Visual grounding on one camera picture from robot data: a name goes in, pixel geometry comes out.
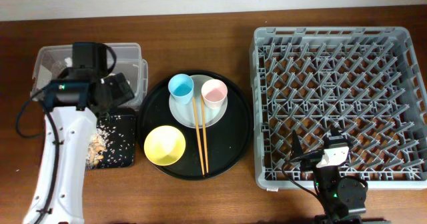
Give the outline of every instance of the plastic container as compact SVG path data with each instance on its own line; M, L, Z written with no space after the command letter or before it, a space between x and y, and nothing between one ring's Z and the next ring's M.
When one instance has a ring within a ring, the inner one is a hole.
M304 152L331 125L354 144L341 175L370 189L427 187L426 90L402 27L260 27L250 47L256 183L297 188L280 168L296 130ZM306 188L312 174L285 172Z
M142 99L147 94L148 65L142 59L141 47L137 43L106 43L113 48L117 55L117 63L113 73L123 73L135 94L135 98L124 103L121 107L139 109ZM72 45L42 47L37 56L33 71L33 89L31 94L44 87L50 80L56 78L67 63L66 58L72 56ZM108 53L108 65L113 59Z

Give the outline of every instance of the gray dish rack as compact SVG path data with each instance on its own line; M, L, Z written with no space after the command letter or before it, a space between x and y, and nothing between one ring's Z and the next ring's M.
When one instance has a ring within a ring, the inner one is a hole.
M296 130L305 152L334 125L354 144L341 175L371 189L427 187L426 90L402 27L260 27L250 47L256 183L297 188L280 168ZM313 188L312 173L285 168Z

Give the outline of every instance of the blue cup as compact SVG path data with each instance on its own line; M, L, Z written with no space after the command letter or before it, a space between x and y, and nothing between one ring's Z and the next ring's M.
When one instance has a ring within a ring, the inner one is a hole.
M185 105L193 97L194 82L189 75L178 74L170 79L167 88L179 104Z

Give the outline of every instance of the yellow bowl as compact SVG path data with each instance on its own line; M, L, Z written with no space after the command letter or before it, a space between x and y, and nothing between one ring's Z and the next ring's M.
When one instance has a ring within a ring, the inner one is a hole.
M184 151L184 135L175 127L157 127L145 138L145 155L149 161L156 165L174 164L182 157Z

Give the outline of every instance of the pink cup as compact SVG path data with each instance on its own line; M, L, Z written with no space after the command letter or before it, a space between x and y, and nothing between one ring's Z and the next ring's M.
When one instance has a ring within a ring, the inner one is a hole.
M210 109L220 108L227 97L227 85L220 80L212 79L201 86L201 96Z

